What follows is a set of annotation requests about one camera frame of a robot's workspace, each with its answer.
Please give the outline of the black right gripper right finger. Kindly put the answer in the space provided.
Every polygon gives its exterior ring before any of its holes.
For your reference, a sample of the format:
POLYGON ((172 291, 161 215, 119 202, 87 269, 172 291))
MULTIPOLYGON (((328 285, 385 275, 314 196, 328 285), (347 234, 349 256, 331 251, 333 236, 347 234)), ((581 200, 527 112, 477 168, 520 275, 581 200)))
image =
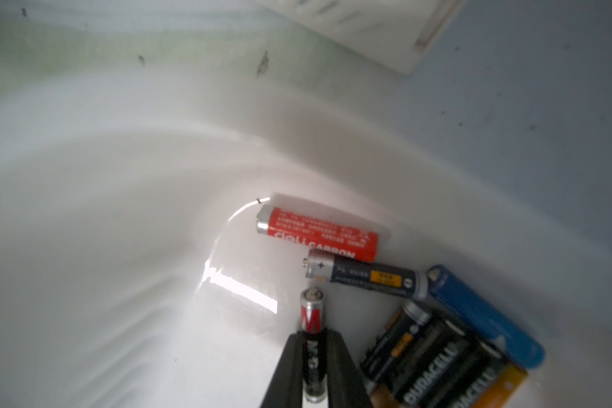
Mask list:
POLYGON ((329 408, 372 408, 363 380, 338 331, 326 335, 327 387, 329 408))

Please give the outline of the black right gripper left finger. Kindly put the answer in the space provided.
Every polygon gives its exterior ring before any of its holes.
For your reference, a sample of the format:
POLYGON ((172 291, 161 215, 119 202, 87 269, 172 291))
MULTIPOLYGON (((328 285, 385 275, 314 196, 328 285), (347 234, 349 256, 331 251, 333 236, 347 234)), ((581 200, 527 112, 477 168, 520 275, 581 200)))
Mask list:
POLYGON ((261 408, 301 408, 303 405, 303 340, 297 331, 286 341, 261 408))

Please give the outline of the copper black Duracell battery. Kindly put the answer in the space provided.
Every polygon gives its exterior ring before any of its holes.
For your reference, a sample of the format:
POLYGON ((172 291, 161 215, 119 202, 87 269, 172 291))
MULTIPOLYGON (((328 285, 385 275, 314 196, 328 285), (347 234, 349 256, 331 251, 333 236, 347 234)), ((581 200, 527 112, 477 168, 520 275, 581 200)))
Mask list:
POLYGON ((475 342, 434 385, 421 407, 469 407, 493 384, 507 362, 501 350, 475 342))
POLYGON ((421 406, 469 345, 471 340, 466 331, 447 319, 435 318, 372 392, 372 405, 421 406))

